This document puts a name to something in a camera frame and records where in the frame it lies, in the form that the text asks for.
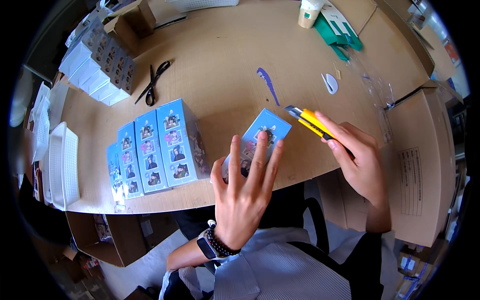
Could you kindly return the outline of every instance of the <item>box cutter blade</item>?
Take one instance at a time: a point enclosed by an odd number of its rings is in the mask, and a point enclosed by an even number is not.
[[[286,110],[289,115],[296,118],[305,127],[309,128],[320,137],[323,137],[325,140],[328,141],[330,139],[334,139],[338,141],[338,139],[317,119],[313,111],[306,108],[300,109],[293,105],[285,107],[284,110]],[[345,150],[352,156],[352,158],[355,158],[353,153],[346,147]]]

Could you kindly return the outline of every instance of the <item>table surface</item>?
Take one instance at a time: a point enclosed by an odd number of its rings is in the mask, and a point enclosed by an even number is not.
[[[141,40],[141,55],[131,97],[107,107],[87,93],[69,89],[62,120],[79,137],[78,179],[81,199],[70,211],[102,214],[165,212],[212,205],[209,180],[198,180],[173,190],[125,201],[115,208],[108,178],[106,148],[117,139],[117,129],[136,117],[172,100],[183,98],[199,119],[208,162],[226,156],[231,137],[240,136],[263,108],[292,124],[274,189],[327,173],[338,167],[320,138],[283,107],[318,109],[336,122],[350,122],[383,144],[373,101],[358,74],[325,44],[315,29],[297,24],[295,1],[242,1],[235,7],[193,11],[180,23],[156,30]],[[150,81],[154,69],[172,65],[157,81],[157,103],[148,107],[134,101]],[[338,92],[328,93],[322,73],[341,71]],[[269,75],[280,106],[265,81]]]

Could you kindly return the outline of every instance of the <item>right hand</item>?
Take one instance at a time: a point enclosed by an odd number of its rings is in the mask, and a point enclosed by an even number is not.
[[[385,171],[375,138],[350,123],[337,124],[319,111],[315,111],[315,116],[338,139],[326,141],[322,138],[322,142],[332,149],[345,180],[373,206],[379,208],[388,204]],[[343,145],[353,153],[354,159]]]

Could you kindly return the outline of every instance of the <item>floor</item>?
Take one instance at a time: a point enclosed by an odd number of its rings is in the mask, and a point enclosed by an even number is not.
[[[313,197],[320,201],[320,193],[317,188],[316,180],[308,180],[305,182],[304,190],[305,199]],[[308,231],[310,239],[313,244],[316,243],[315,228],[313,226],[312,216],[307,209],[304,218],[304,228]],[[328,222],[326,223],[328,232],[328,242],[330,249],[335,249],[343,240],[343,237],[352,229],[342,229],[341,227]],[[118,300],[125,299],[132,293],[137,286],[156,287],[160,290],[162,286],[162,278],[166,271],[167,256],[177,247],[187,242],[187,239],[182,233],[177,230],[163,242],[153,248],[147,255],[140,258],[133,264],[125,268],[119,268],[104,262],[100,262],[102,267],[105,282],[110,287],[112,293]],[[397,254],[400,253],[400,248],[403,245],[398,241],[396,245]],[[196,268],[198,279],[203,290],[211,291],[214,287],[214,276],[204,267]]]

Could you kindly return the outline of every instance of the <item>left hand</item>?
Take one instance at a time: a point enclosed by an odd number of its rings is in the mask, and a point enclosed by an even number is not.
[[[272,197],[272,189],[283,152],[279,140],[266,165],[267,134],[258,134],[257,148],[247,178],[240,173],[240,137],[230,145],[228,184],[222,179],[225,157],[217,160],[211,179],[215,192],[215,237],[231,250],[238,250],[252,237]]]

